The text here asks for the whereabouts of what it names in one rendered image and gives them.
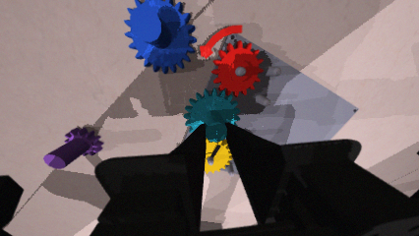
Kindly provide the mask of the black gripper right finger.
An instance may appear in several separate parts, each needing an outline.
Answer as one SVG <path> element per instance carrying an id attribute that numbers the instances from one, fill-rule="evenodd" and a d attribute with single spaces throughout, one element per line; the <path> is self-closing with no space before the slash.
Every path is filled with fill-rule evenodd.
<path id="1" fill-rule="evenodd" d="M 355 161 L 361 143 L 351 139 L 277 145 L 225 122 L 227 144 L 258 224 L 275 222 L 274 214 L 295 166 Z"/>

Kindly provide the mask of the red gear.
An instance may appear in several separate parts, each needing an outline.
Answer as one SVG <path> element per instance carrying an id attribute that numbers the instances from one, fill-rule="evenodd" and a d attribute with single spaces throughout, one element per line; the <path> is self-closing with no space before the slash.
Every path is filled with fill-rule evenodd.
<path id="1" fill-rule="evenodd" d="M 264 71 L 259 66 L 264 60 L 256 57 L 259 49 L 252 52 L 251 42 L 243 48 L 242 40 L 239 40 L 235 50 L 233 45 L 228 43 L 227 54 L 222 50 L 218 53 L 221 60 L 213 60 L 218 69 L 214 69 L 211 72 L 218 75 L 213 82 L 215 84 L 221 83 L 218 88 L 219 91 L 226 88 L 225 94 L 227 96 L 233 91 L 234 96 L 237 97 L 239 91 L 246 95 L 247 89 L 255 89 L 253 83 L 261 81 L 258 74 Z M 246 68 L 244 76 L 239 77 L 235 74 L 235 70 L 239 66 Z"/>

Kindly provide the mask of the yellow gear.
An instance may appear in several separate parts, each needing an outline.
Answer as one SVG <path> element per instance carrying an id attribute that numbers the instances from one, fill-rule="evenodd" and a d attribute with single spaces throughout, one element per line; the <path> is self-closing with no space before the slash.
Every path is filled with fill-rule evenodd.
<path id="1" fill-rule="evenodd" d="M 230 165 L 229 160 L 232 160 L 232 155 L 229 150 L 227 140 L 220 142 L 210 142 L 207 138 L 207 150 L 206 150 L 206 163 L 205 171 L 214 173 L 214 171 L 220 172 L 220 168 L 225 169 L 225 164 Z M 208 165 L 208 157 L 213 157 L 213 165 Z"/>

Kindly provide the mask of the purple gear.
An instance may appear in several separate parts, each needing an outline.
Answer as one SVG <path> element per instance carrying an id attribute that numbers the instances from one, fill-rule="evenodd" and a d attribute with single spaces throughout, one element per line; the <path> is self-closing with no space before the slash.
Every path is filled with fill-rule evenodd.
<path id="1" fill-rule="evenodd" d="M 78 159 L 83 155 L 95 155 L 101 151 L 101 145 L 104 142 L 100 141 L 101 137 L 94 136 L 95 132 L 88 133 L 86 128 L 82 130 L 75 128 L 71 132 L 66 133 L 65 145 L 53 150 L 44 157 L 44 162 L 54 169 L 62 169 L 69 165 L 73 160 Z"/>

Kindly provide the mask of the blue gear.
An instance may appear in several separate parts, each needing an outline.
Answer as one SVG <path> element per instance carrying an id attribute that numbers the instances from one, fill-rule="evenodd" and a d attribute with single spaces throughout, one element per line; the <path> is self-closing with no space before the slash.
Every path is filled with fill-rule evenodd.
<path id="1" fill-rule="evenodd" d="M 127 8 L 130 20 L 124 21 L 131 27 L 124 34 L 134 41 L 129 47 L 139 51 L 135 58 L 146 59 L 144 66 L 153 65 L 155 72 L 161 66 L 163 74 L 167 74 L 168 66 L 176 73 L 176 64 L 184 69 L 182 60 L 191 62 L 187 53 L 194 54 L 195 50 L 189 44 L 197 39 L 189 35 L 195 26 L 186 26 L 191 17 L 189 13 L 182 15 L 182 2 L 173 7 L 173 0 L 135 1 L 137 8 Z"/>

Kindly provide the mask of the red curved arrow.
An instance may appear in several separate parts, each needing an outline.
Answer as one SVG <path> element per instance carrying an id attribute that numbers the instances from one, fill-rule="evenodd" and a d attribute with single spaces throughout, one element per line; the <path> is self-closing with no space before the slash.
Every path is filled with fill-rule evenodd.
<path id="1" fill-rule="evenodd" d="M 206 58 L 208 58 L 212 54 L 211 49 L 219 40 L 221 40 L 227 35 L 230 35 L 233 33 L 240 33 L 242 32 L 241 30 L 242 30 L 242 26 L 235 26 L 235 27 L 230 26 L 230 27 L 220 30 L 209 40 L 206 46 L 200 46 L 201 56 L 205 56 Z"/>

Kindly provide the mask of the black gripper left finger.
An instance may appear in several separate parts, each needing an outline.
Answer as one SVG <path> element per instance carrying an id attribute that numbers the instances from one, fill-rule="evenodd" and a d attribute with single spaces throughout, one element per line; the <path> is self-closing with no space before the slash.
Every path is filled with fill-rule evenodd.
<path id="1" fill-rule="evenodd" d="M 111 157 L 94 175 L 108 197 L 128 192 L 178 189 L 191 232 L 200 231 L 206 163 L 206 125 L 167 154 Z"/>

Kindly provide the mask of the teal gear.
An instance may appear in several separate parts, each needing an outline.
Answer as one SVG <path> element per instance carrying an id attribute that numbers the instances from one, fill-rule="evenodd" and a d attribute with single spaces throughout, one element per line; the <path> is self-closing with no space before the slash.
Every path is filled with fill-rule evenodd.
<path id="1" fill-rule="evenodd" d="M 238 102 L 231 101 L 233 95 L 225 97 L 225 90 L 217 95 L 216 88 L 213 88 L 211 94 L 205 88 L 204 96 L 196 92 L 197 100 L 190 98 L 189 101 L 193 106 L 186 106 L 188 112 L 184 114 L 186 126 L 191 126 L 189 132 L 193 133 L 201 124 L 206 125 L 206 138 L 210 142 L 220 142 L 226 139 L 227 128 L 225 122 L 229 122 L 235 126 L 235 121 L 239 121 L 238 114 L 241 112 L 237 106 Z M 231 102 L 230 102 L 231 101 Z"/>

